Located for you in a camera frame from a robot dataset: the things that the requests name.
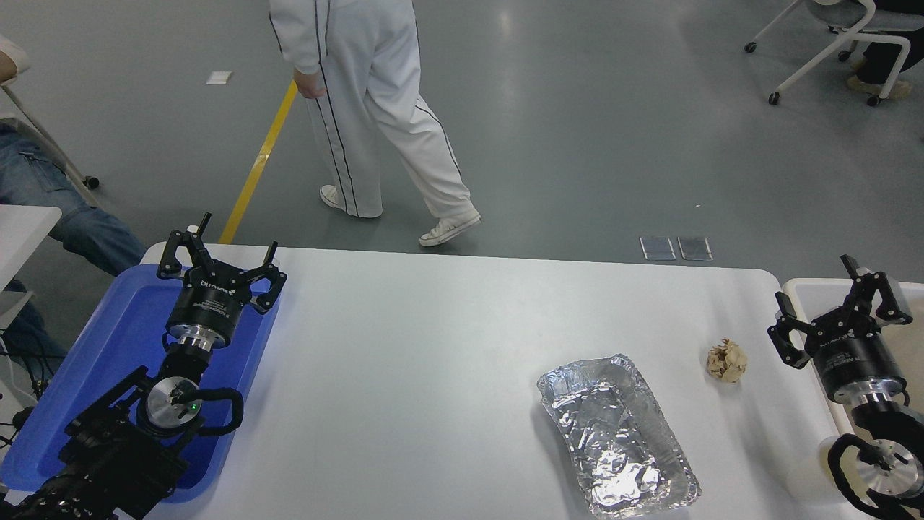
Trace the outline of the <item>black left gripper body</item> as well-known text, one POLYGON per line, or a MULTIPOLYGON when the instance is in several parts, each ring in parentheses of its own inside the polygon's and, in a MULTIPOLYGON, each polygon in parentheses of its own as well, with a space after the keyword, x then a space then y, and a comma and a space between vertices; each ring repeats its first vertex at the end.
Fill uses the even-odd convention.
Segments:
POLYGON ((182 283, 166 330, 178 338, 181 329, 200 326, 217 334, 222 342, 230 342, 243 307, 252 297, 243 271, 234 266, 191 267, 183 273, 182 283))

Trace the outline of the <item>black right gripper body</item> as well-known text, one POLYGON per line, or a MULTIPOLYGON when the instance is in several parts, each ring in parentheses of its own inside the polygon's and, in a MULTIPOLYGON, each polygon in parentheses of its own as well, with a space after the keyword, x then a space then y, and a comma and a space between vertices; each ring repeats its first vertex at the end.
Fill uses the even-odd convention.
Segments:
POLYGON ((823 315, 814 323, 821 335, 812 338, 812 358, 828 399, 858 404, 860 395, 892 397, 905 391, 907 379, 874 317, 823 315))

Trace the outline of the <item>standing person's hand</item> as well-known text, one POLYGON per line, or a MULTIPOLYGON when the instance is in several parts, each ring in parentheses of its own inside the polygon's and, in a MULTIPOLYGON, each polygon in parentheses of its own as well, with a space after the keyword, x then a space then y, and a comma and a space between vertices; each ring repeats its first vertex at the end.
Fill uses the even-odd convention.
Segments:
POLYGON ((297 91, 306 99, 324 98, 328 92, 320 69, 310 74, 293 69, 292 79, 297 91))

